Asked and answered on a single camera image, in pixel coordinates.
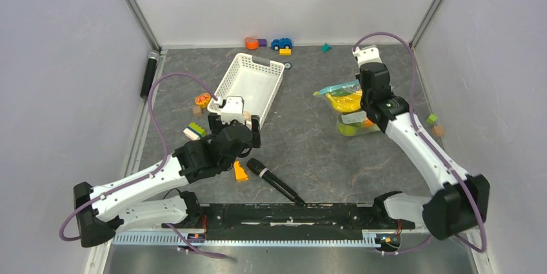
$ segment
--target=orange block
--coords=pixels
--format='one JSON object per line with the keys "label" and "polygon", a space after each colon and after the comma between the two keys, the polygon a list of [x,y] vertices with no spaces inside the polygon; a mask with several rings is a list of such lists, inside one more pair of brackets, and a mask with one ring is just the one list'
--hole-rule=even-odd
{"label": "orange block", "polygon": [[256,50],[258,48],[258,40],[254,37],[246,37],[245,38],[245,48],[248,50]]}
{"label": "orange block", "polygon": [[434,137],[442,137],[444,135],[444,128],[443,126],[434,126],[431,129],[431,132],[433,133]]}
{"label": "orange block", "polygon": [[245,170],[243,169],[239,161],[234,162],[234,171],[236,181],[243,182],[249,179],[249,176],[247,176],[247,173],[245,173]]}

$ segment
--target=white basket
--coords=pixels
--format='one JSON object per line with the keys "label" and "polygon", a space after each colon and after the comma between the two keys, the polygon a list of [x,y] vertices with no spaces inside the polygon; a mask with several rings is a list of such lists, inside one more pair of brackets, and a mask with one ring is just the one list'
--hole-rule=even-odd
{"label": "white basket", "polygon": [[[243,110],[260,116],[262,128],[283,80],[283,71],[283,63],[239,53],[226,71],[215,95],[224,99],[229,95],[243,97]],[[220,113],[220,108],[212,100],[207,110]]]}

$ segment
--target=green block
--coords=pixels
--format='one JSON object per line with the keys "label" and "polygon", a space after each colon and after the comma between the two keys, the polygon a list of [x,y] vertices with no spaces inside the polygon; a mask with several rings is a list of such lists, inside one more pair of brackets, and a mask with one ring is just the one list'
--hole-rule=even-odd
{"label": "green block", "polygon": [[426,119],[426,122],[428,124],[434,124],[435,121],[437,121],[437,116],[435,114],[429,115],[429,117]]}
{"label": "green block", "polygon": [[201,137],[204,137],[205,135],[207,135],[207,131],[205,131],[205,129],[203,129],[202,127],[200,127],[198,124],[196,124],[195,122],[191,122],[188,127],[190,129],[192,129],[193,131],[195,131],[197,134],[201,135]]}
{"label": "green block", "polygon": [[328,51],[331,50],[331,49],[332,49],[332,47],[331,47],[329,44],[326,44],[326,43],[325,43],[325,45],[323,45],[323,47],[321,48],[321,50],[322,50],[324,53],[328,52]]}

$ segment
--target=toy car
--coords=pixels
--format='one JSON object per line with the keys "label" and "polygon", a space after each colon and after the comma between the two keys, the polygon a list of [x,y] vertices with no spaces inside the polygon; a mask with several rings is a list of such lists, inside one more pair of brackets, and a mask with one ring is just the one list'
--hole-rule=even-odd
{"label": "toy car", "polygon": [[272,50],[279,50],[280,48],[292,48],[292,41],[289,38],[275,39],[272,41]]}

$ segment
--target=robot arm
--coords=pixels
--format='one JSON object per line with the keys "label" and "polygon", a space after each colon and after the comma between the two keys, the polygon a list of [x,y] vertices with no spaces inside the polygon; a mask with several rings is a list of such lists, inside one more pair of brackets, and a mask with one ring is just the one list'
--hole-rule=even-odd
{"label": "robot arm", "polygon": [[[236,157],[246,157],[252,148],[260,148],[259,117],[251,116],[249,129],[243,116],[242,97],[227,97],[221,114],[210,114],[212,134],[189,141],[168,157],[164,167],[154,164],[131,176],[105,185],[91,186],[82,182],[74,187],[75,208],[99,197],[99,200],[76,215],[83,247],[96,246],[110,240],[116,233],[154,223],[180,223],[190,220],[193,225],[201,218],[191,209],[197,198],[193,193],[166,200],[145,201],[162,191],[191,184],[232,169]],[[142,176],[148,179],[105,193]]]}
{"label": "robot arm", "polygon": [[[405,219],[425,225],[437,239],[446,239],[476,226],[477,220],[469,200],[452,174],[454,171],[464,179],[482,219],[486,220],[490,185],[484,176],[473,177],[456,164],[425,131],[417,116],[409,112],[408,103],[393,94],[389,71],[376,47],[356,48],[353,55],[359,65],[356,78],[363,90],[361,108],[383,133],[403,149],[433,195],[430,198],[411,197],[394,191],[380,196],[375,199],[375,204],[380,207],[384,218]],[[450,167],[444,165],[434,150],[450,162]]]}

